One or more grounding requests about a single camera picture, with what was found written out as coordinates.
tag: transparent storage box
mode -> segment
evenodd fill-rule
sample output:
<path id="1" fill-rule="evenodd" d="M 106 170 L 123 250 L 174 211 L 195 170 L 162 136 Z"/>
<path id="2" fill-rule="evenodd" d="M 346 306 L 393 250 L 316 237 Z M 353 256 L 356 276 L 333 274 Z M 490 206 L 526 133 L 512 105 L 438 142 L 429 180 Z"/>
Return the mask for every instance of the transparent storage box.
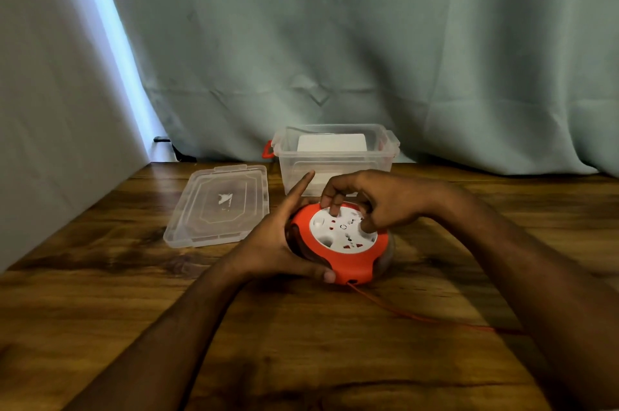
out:
<path id="1" fill-rule="evenodd" d="M 268 213 L 265 166 L 197 171 L 182 191 L 163 240 L 172 248 L 240 241 Z"/>
<path id="2" fill-rule="evenodd" d="M 314 170 L 316 176 L 303 195 L 320 196 L 332 176 L 364 169 L 390 171 L 399 153 L 400 141 L 382 125 L 314 124 L 278 130 L 262 156 L 279 157 L 286 194 Z"/>

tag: white socket panel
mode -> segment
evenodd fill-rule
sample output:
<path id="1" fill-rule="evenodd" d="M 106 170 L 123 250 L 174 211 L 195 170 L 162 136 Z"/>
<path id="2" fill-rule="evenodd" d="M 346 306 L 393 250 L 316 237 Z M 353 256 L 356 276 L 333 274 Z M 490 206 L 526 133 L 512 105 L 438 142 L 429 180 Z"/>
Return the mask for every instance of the white socket panel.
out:
<path id="1" fill-rule="evenodd" d="M 378 234 L 365 233 L 360 224 L 363 216 L 350 207 L 340 207 L 340 213 L 333 217 L 329 208 L 319 210 L 309 221 L 309 229 L 320 243 L 332 251 L 344 254 L 358 254 L 368 250 Z"/>

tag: wooden table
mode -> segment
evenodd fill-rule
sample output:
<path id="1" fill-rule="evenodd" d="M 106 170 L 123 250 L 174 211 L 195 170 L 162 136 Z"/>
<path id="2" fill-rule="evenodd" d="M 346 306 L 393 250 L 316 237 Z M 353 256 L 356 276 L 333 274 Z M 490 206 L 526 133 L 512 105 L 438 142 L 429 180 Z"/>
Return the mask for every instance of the wooden table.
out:
<path id="1" fill-rule="evenodd" d="M 231 245 L 162 240 L 191 173 L 152 164 L 0 277 L 0 409 L 58 409 Z M 282 200 L 270 165 L 271 207 Z M 393 172 L 458 182 L 619 287 L 619 182 L 502 178 L 428 165 Z M 431 221 L 394 231 L 391 270 L 366 288 L 443 319 L 517 327 L 470 254 Z M 202 366 L 191 410 L 574 407 L 527 337 L 418 323 L 347 287 L 276 278 L 247 286 Z"/>

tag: green-gray fabric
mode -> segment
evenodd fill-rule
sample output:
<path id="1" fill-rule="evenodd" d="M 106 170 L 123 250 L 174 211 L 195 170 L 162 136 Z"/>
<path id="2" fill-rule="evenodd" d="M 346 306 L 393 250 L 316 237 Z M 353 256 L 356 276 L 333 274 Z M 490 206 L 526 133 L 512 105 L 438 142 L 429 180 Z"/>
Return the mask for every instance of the green-gray fabric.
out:
<path id="1" fill-rule="evenodd" d="M 619 0 L 115 0 L 188 155 L 375 122 L 409 157 L 619 175 Z"/>

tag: person's left hand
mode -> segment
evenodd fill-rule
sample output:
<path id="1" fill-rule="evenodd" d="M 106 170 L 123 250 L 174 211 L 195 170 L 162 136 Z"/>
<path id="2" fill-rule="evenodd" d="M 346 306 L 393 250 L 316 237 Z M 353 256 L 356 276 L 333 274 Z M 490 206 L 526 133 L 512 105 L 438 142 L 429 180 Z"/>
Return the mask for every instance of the person's left hand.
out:
<path id="1" fill-rule="evenodd" d="M 295 274 L 332 283 L 335 273 L 326 266 L 296 256 L 286 242 L 290 216 L 308 203 L 301 197 L 314 172 L 307 173 L 290 190 L 276 211 L 268 214 L 227 257 L 234 269 L 247 279 L 276 274 Z"/>

